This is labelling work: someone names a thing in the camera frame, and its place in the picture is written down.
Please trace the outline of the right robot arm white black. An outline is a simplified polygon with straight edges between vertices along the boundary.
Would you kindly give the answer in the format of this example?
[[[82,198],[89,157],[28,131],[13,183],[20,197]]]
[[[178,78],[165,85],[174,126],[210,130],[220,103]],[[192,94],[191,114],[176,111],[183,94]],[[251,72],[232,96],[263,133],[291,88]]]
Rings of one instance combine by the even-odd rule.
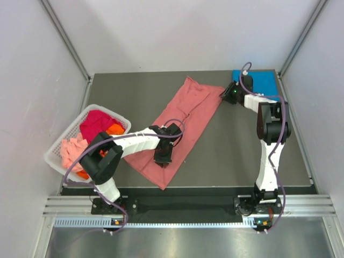
[[[253,92],[252,76],[242,73],[232,81],[220,98],[240,104],[257,114],[256,134],[261,143],[260,170],[249,200],[241,199],[239,211],[262,213],[278,203],[278,168],[282,150],[291,134],[289,103],[280,96]]]

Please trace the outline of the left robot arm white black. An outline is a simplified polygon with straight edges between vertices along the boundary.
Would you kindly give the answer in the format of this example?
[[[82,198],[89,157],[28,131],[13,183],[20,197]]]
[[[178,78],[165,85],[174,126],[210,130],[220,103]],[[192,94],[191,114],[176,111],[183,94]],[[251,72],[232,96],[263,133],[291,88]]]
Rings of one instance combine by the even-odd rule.
[[[164,168],[171,164],[174,142],[182,135],[183,130],[175,123],[161,127],[152,125],[124,135],[101,132],[82,153],[79,164],[92,179],[95,191],[103,198],[104,208],[116,213],[121,209],[122,201],[113,175],[120,160],[131,154],[153,150],[153,161]]]

